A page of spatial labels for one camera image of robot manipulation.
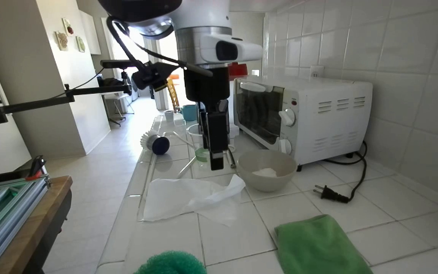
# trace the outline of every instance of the white tiled countertop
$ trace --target white tiled countertop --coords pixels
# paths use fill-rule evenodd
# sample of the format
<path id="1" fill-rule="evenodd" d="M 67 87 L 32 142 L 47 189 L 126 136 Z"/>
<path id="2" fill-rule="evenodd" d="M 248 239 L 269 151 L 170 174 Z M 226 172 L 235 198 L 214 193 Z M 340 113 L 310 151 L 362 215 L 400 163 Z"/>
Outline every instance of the white tiled countertop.
<path id="1" fill-rule="evenodd" d="M 258 149 L 248 137 L 234 136 L 234 154 Z M 193 151 L 170 137 L 168 155 L 144 151 L 118 210 L 97 273 L 133 273 L 150 256 L 187 251 L 209 274 L 281 274 L 275 257 L 273 228 L 279 224 L 333 216 L 363 254 L 374 273 L 438 273 L 438 193 L 395 175 L 368 160 L 366 181 L 349 204 L 319 200 L 314 184 L 348 193 L 362 166 L 314 163 L 302 168 L 279 192 L 246 187 L 235 198 L 237 219 L 231 227 L 196 213 L 161 222 L 140 222 L 146 190 L 153 178 L 175 178 Z M 211 172 L 203 163 L 182 178 L 206 178 L 226 186 L 232 171 Z"/>

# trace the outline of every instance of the white tiled wall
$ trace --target white tiled wall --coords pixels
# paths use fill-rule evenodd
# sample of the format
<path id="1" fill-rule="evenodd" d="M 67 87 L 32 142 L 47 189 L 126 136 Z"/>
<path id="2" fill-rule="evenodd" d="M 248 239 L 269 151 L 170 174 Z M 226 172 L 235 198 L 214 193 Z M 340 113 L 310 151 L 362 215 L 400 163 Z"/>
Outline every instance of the white tiled wall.
<path id="1" fill-rule="evenodd" d="M 263 43 L 263 14 L 258 12 L 231 12 L 229 21 L 232 37 L 243 41 L 261 44 Z M 248 61 L 248 70 L 260 70 L 261 61 Z"/>
<path id="2" fill-rule="evenodd" d="M 298 0 L 263 46 L 266 72 L 372 82 L 369 157 L 438 190 L 438 0 Z"/>

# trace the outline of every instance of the green object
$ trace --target green object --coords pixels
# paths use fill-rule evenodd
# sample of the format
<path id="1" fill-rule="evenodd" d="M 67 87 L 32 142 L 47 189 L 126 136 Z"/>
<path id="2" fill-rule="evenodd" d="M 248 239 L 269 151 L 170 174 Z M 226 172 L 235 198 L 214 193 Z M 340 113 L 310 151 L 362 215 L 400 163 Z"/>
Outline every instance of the green object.
<path id="1" fill-rule="evenodd" d="M 327 215 L 279 225 L 276 239 L 284 274 L 371 274 L 337 222 Z"/>
<path id="2" fill-rule="evenodd" d="M 188 253 L 167 251 L 147 259 L 135 274 L 205 274 L 205 268 Z"/>
<path id="3" fill-rule="evenodd" d="M 206 157 L 208 157 L 206 149 L 203 149 L 203 148 L 196 149 L 194 157 L 196 157 L 196 160 L 205 163 Z"/>

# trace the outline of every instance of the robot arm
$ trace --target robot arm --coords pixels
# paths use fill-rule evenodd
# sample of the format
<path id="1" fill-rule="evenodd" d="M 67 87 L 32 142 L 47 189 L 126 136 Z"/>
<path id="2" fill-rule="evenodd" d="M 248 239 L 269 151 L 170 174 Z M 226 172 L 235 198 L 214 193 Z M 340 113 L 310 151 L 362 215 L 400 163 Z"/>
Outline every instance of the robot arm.
<path id="1" fill-rule="evenodd" d="M 187 69 L 184 73 L 185 93 L 187 99 L 199 107 L 199 125 L 203 146 L 209 151 L 209 166 L 213 171 L 222 169 L 223 151 L 228 151 L 229 142 L 226 64 L 261 56 L 260 46 L 231 37 L 229 0 L 98 2 L 112 20 L 127 28 L 136 28 L 144 38 L 159 40 L 175 29 L 179 63 L 193 64 L 213 73 L 205 75 L 197 73 L 200 72 L 197 69 Z"/>

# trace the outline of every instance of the electrical plug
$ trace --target electrical plug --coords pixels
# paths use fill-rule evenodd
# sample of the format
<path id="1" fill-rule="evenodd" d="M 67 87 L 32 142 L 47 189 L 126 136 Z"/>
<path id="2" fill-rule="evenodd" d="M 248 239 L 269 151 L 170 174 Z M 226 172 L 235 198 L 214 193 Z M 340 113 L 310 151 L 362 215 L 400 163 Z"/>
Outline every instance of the electrical plug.
<path id="1" fill-rule="evenodd" d="M 339 195 L 337 192 L 334 192 L 333 189 L 324 186 L 314 186 L 313 192 L 321 195 L 321 200 L 330 200 L 330 201 L 337 201 L 337 203 L 349 203 L 351 200 L 348 197 Z"/>

